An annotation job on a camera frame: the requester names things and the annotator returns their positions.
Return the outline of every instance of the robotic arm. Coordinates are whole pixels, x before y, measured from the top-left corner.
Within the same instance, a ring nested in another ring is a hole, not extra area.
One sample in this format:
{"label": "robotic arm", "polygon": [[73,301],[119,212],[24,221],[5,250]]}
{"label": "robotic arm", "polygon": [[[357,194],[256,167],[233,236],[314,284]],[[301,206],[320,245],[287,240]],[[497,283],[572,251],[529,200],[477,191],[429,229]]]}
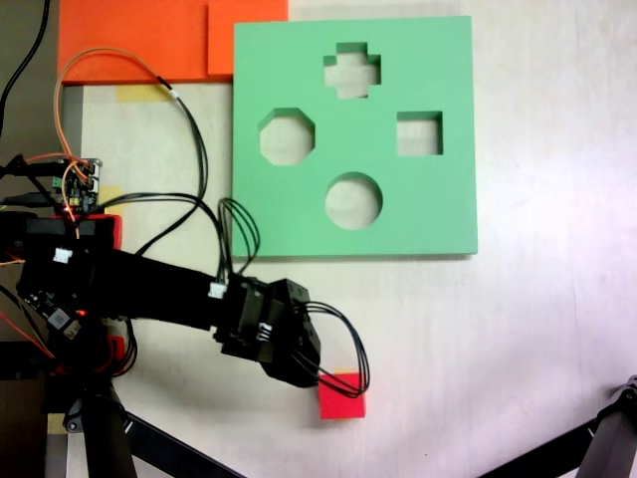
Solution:
{"label": "robotic arm", "polygon": [[233,275],[227,284],[201,272],[113,249],[82,244],[29,251],[18,293],[47,320],[50,340],[71,364],[105,361],[101,318],[149,318],[209,331],[222,354],[257,361],[271,377],[315,386],[320,340],[309,315],[297,306],[308,291],[289,280],[265,284]]}

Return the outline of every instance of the square hole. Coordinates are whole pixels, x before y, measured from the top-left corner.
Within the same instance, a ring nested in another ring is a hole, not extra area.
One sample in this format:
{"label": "square hole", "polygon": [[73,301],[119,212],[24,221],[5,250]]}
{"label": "square hole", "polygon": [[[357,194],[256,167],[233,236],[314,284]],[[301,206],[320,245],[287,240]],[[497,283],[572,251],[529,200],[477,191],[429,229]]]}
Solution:
{"label": "square hole", "polygon": [[399,113],[396,132],[399,156],[443,153],[441,112]]}

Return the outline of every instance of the white table surface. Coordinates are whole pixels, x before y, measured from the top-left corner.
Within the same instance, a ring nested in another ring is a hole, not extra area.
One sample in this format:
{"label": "white table surface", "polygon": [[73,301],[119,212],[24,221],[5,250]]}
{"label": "white table surface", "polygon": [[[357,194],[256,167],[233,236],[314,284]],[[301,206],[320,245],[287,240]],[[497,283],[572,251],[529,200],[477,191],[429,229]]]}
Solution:
{"label": "white table surface", "polygon": [[[480,253],[251,269],[289,277],[352,319],[371,364],[362,420],[320,422],[314,390],[222,356],[211,334],[151,321],[136,326],[136,367],[115,381],[126,408],[250,478],[470,478],[592,417],[637,371],[637,3],[290,8],[292,20],[473,17]],[[229,192],[232,88],[178,91],[209,148],[215,203]],[[170,103],[86,88],[81,153],[105,162],[106,186],[194,190],[193,142]],[[124,249],[179,210],[127,207]],[[213,229],[197,214],[149,257],[214,273]],[[355,365],[346,330],[315,322],[324,364]],[[71,444],[69,476],[83,476],[82,437]]]}

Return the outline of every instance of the gray floor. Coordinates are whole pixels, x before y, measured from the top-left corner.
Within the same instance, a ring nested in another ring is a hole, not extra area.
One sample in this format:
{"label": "gray floor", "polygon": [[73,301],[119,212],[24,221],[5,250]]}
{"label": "gray floor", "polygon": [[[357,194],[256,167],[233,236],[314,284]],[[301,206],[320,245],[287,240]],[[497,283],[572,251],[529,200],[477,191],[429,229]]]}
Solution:
{"label": "gray floor", "polygon": [[[44,0],[0,1],[0,91],[24,56],[40,27]],[[15,154],[33,155],[60,150],[53,124],[53,88],[56,79],[58,2],[53,1],[51,21],[36,57],[14,86],[5,111],[0,137],[0,164]],[[28,181],[6,177],[0,195],[32,190]],[[19,269],[0,269],[0,283],[12,289]],[[0,310],[23,324],[18,311],[0,297]],[[21,340],[0,324],[0,342]],[[40,380],[0,381],[0,474],[3,478],[44,476],[46,415]]]}

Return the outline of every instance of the circular hole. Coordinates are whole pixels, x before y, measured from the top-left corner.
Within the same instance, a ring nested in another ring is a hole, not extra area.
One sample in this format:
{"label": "circular hole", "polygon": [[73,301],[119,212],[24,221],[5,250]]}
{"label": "circular hole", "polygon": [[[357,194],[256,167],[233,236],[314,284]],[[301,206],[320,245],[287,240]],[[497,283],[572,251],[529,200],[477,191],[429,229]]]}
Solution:
{"label": "circular hole", "polygon": [[329,187],[325,211],[338,227],[362,229],[373,223],[382,209],[382,193],[376,181],[361,172],[339,176]]}

